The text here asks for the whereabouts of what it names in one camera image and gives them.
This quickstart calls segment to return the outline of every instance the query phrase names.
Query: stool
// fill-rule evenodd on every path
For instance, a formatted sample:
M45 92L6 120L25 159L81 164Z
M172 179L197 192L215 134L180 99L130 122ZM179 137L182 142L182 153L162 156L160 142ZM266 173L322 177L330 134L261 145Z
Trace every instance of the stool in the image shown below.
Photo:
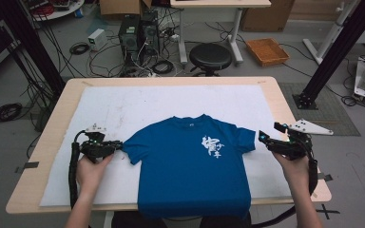
M191 72L196 68L200 68L202 72L193 76L219 76L215 70L228 68L232 63L230 51L216 44L200 44L191 49L189 60L194 65Z

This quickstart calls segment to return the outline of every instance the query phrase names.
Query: blue t-shirt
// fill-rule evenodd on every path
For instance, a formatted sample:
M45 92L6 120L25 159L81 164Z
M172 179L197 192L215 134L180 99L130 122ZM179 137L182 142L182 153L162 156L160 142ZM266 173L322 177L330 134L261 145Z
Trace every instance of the blue t-shirt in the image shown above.
M150 218L245 217L251 194L242 154L255 132L207 115L172 117L124 142L132 164L142 161L138 208Z

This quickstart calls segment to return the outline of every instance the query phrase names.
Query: white print on t-shirt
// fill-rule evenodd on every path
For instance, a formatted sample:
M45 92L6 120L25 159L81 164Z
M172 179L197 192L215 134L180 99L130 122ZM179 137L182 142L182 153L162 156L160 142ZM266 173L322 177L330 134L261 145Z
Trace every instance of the white print on t-shirt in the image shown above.
M217 159L221 156L221 147L224 146L220 143L218 139L211 139L210 137L204 136L202 138L202 145L208 149L209 156L212 156L212 152L214 152L214 157Z

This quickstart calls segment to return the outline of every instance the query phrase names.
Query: white paper sheet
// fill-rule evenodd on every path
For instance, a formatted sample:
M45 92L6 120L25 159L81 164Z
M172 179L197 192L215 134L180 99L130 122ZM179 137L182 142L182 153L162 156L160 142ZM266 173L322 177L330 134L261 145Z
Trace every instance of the white paper sheet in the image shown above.
M124 142L136 131L166 118L214 119L257 132L256 150L243 156L253 199L289 197L280 165L258 141L259 130L279 139L259 85L176 85L87 87L52 165L41 206L69 205L67 172L75 135L97 124L106 127L106 141ZM78 142L87 139L81 135ZM140 166L117 151L108 165L95 204L136 203Z

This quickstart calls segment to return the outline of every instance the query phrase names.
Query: gray floor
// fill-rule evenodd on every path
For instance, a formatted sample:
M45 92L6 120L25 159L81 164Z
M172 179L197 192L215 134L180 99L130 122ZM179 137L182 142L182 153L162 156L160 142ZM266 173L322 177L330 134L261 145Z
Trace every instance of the gray floor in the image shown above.
M58 43L68 57L68 49L77 42L86 42L88 35L95 29L105 29L108 35L111 31L118 33L119 23L113 21L103 21L93 11L90 15L81 19L75 19L71 15L50 22ZM302 44L303 38L308 38L316 45L319 44L327 34L331 23L326 22L305 22L290 21L280 33L257 33L240 32L244 40L259 38L275 38L279 43L298 48L309 56L306 48ZM217 31L207 27L204 23L185 25L187 27L187 40L190 41L219 41L220 35ZM226 29L231 29L231 24L224 23ZM43 43L48 50L53 62L58 65L57 52L48 39L42 34ZM365 34L360 42L365 42ZM187 44L191 49L195 44ZM261 67L246 50L243 43L239 42L239 48L244 58L244 64L231 66L220 71L223 76L273 76L278 82L284 83L307 83L309 76L301 74L283 65ZM289 53L290 59L286 62L288 66L298 69L308 75L313 75L317 69L314 61L306 59L297 50L283 46ZM183 70L177 63L179 58L176 55L177 47L172 45L170 48L171 60L175 61L177 76L189 76L190 64ZM365 47L356 44L348 54L349 65L343 61L333 77L329 81L331 88L341 95L351 95L352 92L343 86L343 82L355 74L357 57L365 55ZM119 47L112 47L103 52L95 60L95 65L112 68L122 62L122 54ZM87 54L73 56L70 62L84 76L86 73ZM65 69L62 73L64 78L72 77L70 71ZM353 86L354 77L347 81L348 86ZM27 95L21 95L27 89L27 82L19 67L8 58L0 65L0 105L9 103L21 103L26 105L29 102ZM334 180L329 181L328 185L332 192L331 201L324 203L327 210L337 210L340 214L329 214L329 219L325 215L320 217L326 227L365 227L365 107L346 106L348 115L360 132L360 137L338 137L338 136L314 136L314 151L319 161L320 169L331 174ZM61 227L64 225L67 214L46 214L46 215L9 215L6 204L10 198L20 174L15 170L18 166L28 160L26 151L31 142L39 135L34 131L30 120L24 119L11 123L0 123L0 227ZM254 206L251 208L253 221L255 223L271 219L284 211L289 206ZM93 213L92 227L103 227L105 214L102 212ZM169 227L198 227L198 220L190 222L168 221ZM295 227L295 218L289 218L276 227Z

